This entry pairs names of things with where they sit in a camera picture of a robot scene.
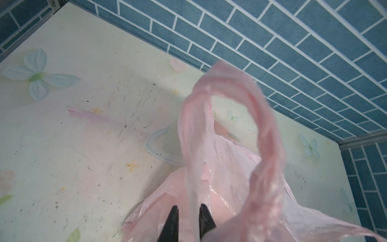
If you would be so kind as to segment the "pink plastic bag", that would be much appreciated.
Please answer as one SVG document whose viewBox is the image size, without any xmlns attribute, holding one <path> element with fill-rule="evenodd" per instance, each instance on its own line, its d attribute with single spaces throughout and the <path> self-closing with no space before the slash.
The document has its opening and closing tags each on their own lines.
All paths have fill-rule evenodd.
<svg viewBox="0 0 387 242">
<path fill-rule="evenodd" d="M 257 128 L 259 154 L 215 131 L 212 97 L 244 105 Z M 123 224 L 123 241 L 157 242 L 172 206 L 179 209 L 179 242 L 337 242 L 369 229 L 300 206 L 283 170 L 285 149 L 271 107 L 244 72 L 220 60 L 195 84 L 180 110 L 184 167 L 166 180 Z M 206 204 L 216 228 L 200 240 Z"/>
</svg>

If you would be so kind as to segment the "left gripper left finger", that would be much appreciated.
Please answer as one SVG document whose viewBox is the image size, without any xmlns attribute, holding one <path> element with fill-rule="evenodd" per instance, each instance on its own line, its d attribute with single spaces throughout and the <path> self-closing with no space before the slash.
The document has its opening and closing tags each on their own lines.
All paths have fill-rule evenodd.
<svg viewBox="0 0 387 242">
<path fill-rule="evenodd" d="M 178 242 L 178 232 L 179 209 L 177 205 L 174 205 L 171 208 L 157 242 Z"/>
</svg>

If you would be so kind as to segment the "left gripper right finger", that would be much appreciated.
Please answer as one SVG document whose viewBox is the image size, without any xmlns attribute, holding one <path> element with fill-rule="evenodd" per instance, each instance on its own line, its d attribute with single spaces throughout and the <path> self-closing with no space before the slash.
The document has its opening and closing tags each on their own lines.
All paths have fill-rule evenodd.
<svg viewBox="0 0 387 242">
<path fill-rule="evenodd" d="M 201 204 L 199 210 L 199 231 L 200 231 L 200 240 L 203 239 L 204 235 L 216 228 L 216 224 L 212 218 L 212 215 L 206 206 L 206 204 Z"/>
</svg>

